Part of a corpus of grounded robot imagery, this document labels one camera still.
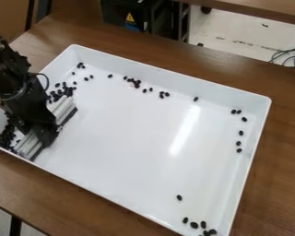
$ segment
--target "coffee bean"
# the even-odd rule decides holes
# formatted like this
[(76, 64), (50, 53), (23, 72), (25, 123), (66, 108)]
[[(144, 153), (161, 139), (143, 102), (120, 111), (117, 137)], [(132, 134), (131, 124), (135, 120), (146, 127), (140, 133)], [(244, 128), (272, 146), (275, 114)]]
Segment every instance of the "coffee bean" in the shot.
[(180, 196), (180, 195), (176, 195), (176, 198), (177, 198), (178, 201), (182, 201), (183, 200), (183, 197)]
[(200, 225), (202, 229), (205, 229), (207, 227), (207, 223), (205, 221), (201, 221)]
[(186, 224), (186, 223), (188, 223), (188, 218), (183, 219), (183, 224)]
[(190, 223), (190, 226), (193, 228), (193, 229), (198, 229), (199, 228), (199, 225), (195, 222), (191, 222)]
[(209, 234), (211, 234), (211, 235), (212, 235), (212, 234), (217, 234), (217, 231), (214, 230), (214, 229), (212, 229), (212, 230), (209, 231)]

